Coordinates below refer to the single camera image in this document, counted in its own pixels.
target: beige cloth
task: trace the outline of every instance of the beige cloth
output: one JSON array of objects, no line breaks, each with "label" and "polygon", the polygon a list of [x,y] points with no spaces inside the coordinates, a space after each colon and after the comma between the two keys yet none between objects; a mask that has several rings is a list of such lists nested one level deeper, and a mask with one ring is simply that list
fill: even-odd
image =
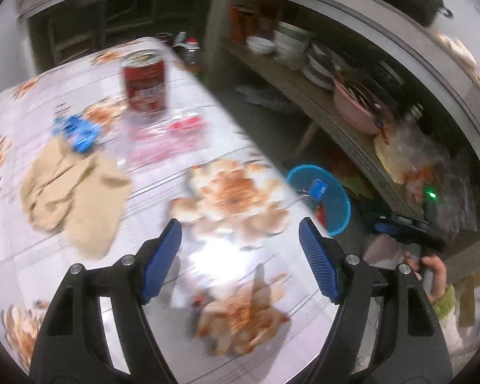
[{"label": "beige cloth", "polygon": [[59,136],[32,162],[20,197],[34,228],[64,230],[86,258],[100,259],[116,235],[130,192],[130,180],[102,152],[77,154]]}]

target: bolt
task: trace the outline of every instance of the bolt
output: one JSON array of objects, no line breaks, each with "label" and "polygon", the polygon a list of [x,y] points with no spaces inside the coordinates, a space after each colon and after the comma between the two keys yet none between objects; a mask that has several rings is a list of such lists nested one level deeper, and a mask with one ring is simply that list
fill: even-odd
[{"label": "bolt", "polygon": [[82,264],[80,263],[77,263],[77,264],[73,264],[70,268],[69,268],[69,272],[71,274],[78,274],[80,273],[80,271],[82,271]]},{"label": "bolt", "polygon": [[400,270],[400,273],[402,273],[402,274],[410,274],[411,273],[411,268],[407,264],[400,264],[398,266],[398,269]]},{"label": "bolt", "polygon": [[349,263],[351,266],[357,266],[360,262],[360,259],[357,255],[355,254],[349,254],[347,255],[347,257],[345,258],[345,260],[347,261],[347,263]]},{"label": "bolt", "polygon": [[124,256],[121,258],[121,264],[122,264],[123,266],[131,266],[134,261],[135,261],[135,256],[134,256],[134,255],[131,255],[131,254],[124,255]]}]

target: pink bowl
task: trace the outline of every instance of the pink bowl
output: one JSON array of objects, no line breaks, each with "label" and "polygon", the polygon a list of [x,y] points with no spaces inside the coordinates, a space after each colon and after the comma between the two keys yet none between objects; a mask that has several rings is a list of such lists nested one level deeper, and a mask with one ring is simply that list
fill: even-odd
[{"label": "pink bowl", "polygon": [[343,119],[357,131],[368,136],[376,136],[380,133],[373,122],[371,112],[364,109],[347,92],[345,87],[334,80],[334,106]]}]

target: basket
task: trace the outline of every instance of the basket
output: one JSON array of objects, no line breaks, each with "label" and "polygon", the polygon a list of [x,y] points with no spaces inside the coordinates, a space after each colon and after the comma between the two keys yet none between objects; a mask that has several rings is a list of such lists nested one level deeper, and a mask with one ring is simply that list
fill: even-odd
[{"label": "basket", "polygon": [[326,184],[327,188],[321,199],[326,229],[330,236],[336,236],[344,231],[352,215],[350,200],[338,180],[321,167],[305,164],[293,168],[286,181],[299,192],[308,191],[315,179]]}]

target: tin can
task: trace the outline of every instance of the tin can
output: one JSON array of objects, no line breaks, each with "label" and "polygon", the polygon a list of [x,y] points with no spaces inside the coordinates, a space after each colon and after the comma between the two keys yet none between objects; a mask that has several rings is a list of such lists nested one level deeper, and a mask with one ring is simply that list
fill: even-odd
[{"label": "tin can", "polygon": [[133,52],[123,60],[128,106],[147,113],[165,111],[165,63],[160,51]]}]

